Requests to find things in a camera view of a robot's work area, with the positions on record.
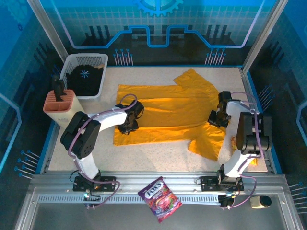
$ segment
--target blue wall panel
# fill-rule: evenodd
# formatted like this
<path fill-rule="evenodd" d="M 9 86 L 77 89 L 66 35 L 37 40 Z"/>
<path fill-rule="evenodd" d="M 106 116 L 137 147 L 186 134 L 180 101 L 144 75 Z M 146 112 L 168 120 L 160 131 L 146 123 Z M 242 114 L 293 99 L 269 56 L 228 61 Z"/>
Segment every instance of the blue wall panel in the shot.
<path fill-rule="evenodd" d="M 87 50 L 112 57 L 115 49 L 128 48 L 135 65 L 242 65 L 274 3 L 275 0 L 42 1 L 69 53 Z M 223 62 L 220 59 L 208 64 L 207 54 L 211 58 L 216 51 L 224 57 Z M 117 64 L 109 59 L 109 65 Z"/>
<path fill-rule="evenodd" d="M 33 172 L 19 171 L 18 159 L 22 150 L 41 154 L 51 121 L 43 104 L 62 62 L 25 0 L 0 0 L 0 19 L 0 229 L 8 230 Z"/>
<path fill-rule="evenodd" d="M 307 175 L 306 10 L 306 1 L 289 0 L 250 69 L 258 93 L 270 88 L 262 105 L 272 115 L 273 142 L 289 180 Z"/>

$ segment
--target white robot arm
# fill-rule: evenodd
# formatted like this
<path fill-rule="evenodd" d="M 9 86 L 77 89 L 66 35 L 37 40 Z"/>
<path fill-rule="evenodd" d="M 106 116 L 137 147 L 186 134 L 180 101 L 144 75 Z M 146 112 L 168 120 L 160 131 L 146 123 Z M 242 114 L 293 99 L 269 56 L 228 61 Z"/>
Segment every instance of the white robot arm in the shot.
<path fill-rule="evenodd" d="M 240 100 L 233 100 L 230 92 L 219 94 L 217 111 L 212 110 L 208 122 L 217 127 L 227 127 L 231 117 L 239 117 L 234 154 L 223 164 L 214 178 L 202 177 L 202 191 L 215 188 L 215 191 L 230 191 L 242 182 L 241 174 L 254 158 L 260 158 L 260 146 L 263 152 L 272 147 L 272 119 L 269 115 L 251 111 Z"/>
<path fill-rule="evenodd" d="M 80 167 L 82 174 L 91 180 L 99 181 L 100 179 L 100 171 L 94 162 L 92 154 L 99 132 L 109 127 L 117 126 L 121 133 L 129 134 L 139 128 L 136 120 L 144 110 L 143 105 L 137 101 L 130 109 L 124 110 L 125 107 L 127 106 L 118 104 L 109 112 L 102 113 L 91 120 L 72 147 L 71 154 L 75 156 L 75 161 Z M 65 146 L 66 150 L 69 149 L 80 127 L 94 115 L 87 115 L 83 112 L 77 112 L 74 115 L 61 136 L 61 143 Z"/>

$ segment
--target plastic basket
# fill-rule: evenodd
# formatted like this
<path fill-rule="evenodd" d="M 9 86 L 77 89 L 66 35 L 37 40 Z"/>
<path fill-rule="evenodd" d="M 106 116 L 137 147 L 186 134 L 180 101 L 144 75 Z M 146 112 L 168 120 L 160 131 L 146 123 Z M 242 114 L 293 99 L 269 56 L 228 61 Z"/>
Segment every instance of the plastic basket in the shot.
<path fill-rule="evenodd" d="M 64 80 L 65 89 L 67 89 L 67 79 L 66 73 L 71 73 L 79 65 L 91 65 L 99 66 L 104 64 L 104 71 L 102 73 L 102 78 L 100 82 L 99 92 L 95 96 L 77 96 L 79 100 L 100 100 L 102 85 L 105 79 L 106 66 L 107 66 L 108 56 L 106 54 L 70 54 L 64 63 L 63 69 L 60 74 L 60 78 Z"/>

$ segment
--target metal bracket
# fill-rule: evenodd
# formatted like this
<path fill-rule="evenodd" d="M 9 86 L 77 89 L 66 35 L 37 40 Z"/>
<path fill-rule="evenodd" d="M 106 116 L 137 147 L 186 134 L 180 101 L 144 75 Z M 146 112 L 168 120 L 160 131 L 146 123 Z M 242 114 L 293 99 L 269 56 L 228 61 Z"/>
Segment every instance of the metal bracket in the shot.
<path fill-rule="evenodd" d="M 116 177 L 114 176 L 101 176 L 100 181 L 116 181 Z M 101 186 L 97 187 L 95 190 L 93 187 L 88 184 L 82 177 L 76 176 L 72 190 L 74 192 L 85 192 L 86 189 L 92 189 L 93 192 L 114 192 L 115 183 L 109 184 L 101 184 Z"/>
<path fill-rule="evenodd" d="M 272 32 L 273 27 L 275 26 L 279 16 L 282 14 L 283 9 L 285 8 L 288 0 L 279 0 L 276 1 L 271 14 L 267 19 L 266 25 L 259 33 L 256 41 L 254 42 L 252 48 L 250 49 L 244 63 L 243 63 L 243 73 L 247 73 L 254 60 L 256 59 L 258 53 L 260 52 L 264 42 Z"/>
<path fill-rule="evenodd" d="M 44 7 L 42 6 L 40 0 L 27 0 L 31 9 L 33 10 L 35 16 L 37 17 L 39 23 L 43 27 L 46 35 L 50 39 L 53 47 L 57 51 L 59 57 L 62 59 L 63 63 L 65 62 L 68 53 L 63 45 L 56 29 L 53 26 L 53 23 L 49 19 Z"/>
<path fill-rule="evenodd" d="M 216 176 L 201 176 L 200 186 L 202 192 L 236 192 L 244 191 L 243 181 L 240 178 L 237 185 L 219 185 Z"/>

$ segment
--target fox's candy packet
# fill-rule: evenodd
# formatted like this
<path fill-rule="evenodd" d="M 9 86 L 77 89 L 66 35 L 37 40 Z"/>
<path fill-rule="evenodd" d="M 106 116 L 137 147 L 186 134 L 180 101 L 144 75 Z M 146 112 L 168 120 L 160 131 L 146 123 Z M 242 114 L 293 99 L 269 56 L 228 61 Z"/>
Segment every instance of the fox's candy packet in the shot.
<path fill-rule="evenodd" d="M 163 177 L 159 177 L 151 182 L 139 191 L 138 194 L 158 217 L 159 223 L 169 217 L 182 205 L 180 200 L 164 183 Z"/>

